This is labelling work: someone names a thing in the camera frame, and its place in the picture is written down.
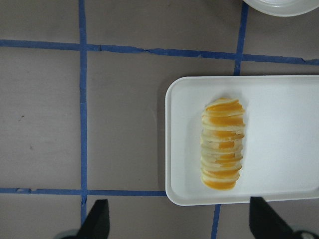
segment tabletop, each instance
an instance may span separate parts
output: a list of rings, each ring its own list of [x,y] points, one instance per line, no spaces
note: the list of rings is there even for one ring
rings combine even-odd
[[[109,239],[252,239],[249,204],[165,193],[164,97],[183,76],[319,74],[319,8],[240,0],[1,0],[0,235],[74,234],[108,199]],[[319,199],[271,202],[319,233]]]

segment white bowl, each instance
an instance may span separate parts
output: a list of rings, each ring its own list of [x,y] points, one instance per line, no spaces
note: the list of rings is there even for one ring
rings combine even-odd
[[[248,5],[273,16],[297,16],[319,7],[319,0],[244,0]]]

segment plate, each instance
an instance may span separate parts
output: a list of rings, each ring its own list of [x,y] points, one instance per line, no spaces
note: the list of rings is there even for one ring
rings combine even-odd
[[[244,115],[243,167],[234,189],[200,181],[201,113],[219,97]],[[213,76],[176,80],[165,97],[165,189],[183,206],[319,198],[319,76]]]
[[[273,16],[297,16],[314,10],[318,0],[244,0],[248,5]]]

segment vertical blue tape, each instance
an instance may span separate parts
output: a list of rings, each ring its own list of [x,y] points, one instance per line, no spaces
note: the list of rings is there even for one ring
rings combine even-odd
[[[214,211],[214,218],[213,218],[213,226],[211,229],[211,239],[217,238],[217,229],[218,229],[218,222],[219,222],[219,214],[220,214],[220,204],[215,205]]]
[[[235,69],[234,69],[234,76],[239,76],[240,74],[240,67],[241,61],[243,58],[243,50],[244,50],[244,42],[245,42],[245,34],[246,34],[246,26],[247,26],[247,17],[248,17],[248,5],[245,2],[242,2],[242,9],[241,9],[241,18],[240,18],[240,28],[238,34],[238,41],[237,41],[237,50],[236,50],[236,57],[235,57]]]
[[[85,3],[79,0],[80,29],[80,114],[81,114],[81,224],[86,219],[87,200],[87,104],[86,104],[86,73],[87,73],[87,40]]]

